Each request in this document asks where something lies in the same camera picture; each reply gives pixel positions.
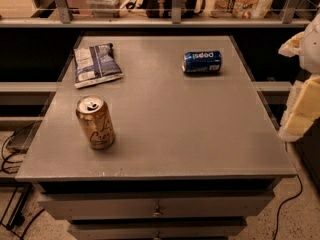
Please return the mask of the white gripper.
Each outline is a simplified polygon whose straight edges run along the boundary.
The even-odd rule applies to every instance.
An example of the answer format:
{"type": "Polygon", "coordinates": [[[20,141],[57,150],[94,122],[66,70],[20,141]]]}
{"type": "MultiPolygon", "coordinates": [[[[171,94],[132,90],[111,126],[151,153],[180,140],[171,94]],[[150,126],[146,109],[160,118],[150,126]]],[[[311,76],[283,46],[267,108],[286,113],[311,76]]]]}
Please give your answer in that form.
{"type": "MultiPolygon", "coordinates": [[[[298,55],[300,67],[312,74],[320,74],[320,14],[299,32],[281,45],[280,55],[298,55]]],[[[286,142],[301,138],[320,118],[320,77],[305,82],[296,81],[291,87],[286,110],[280,122],[279,137],[286,142]]]]}

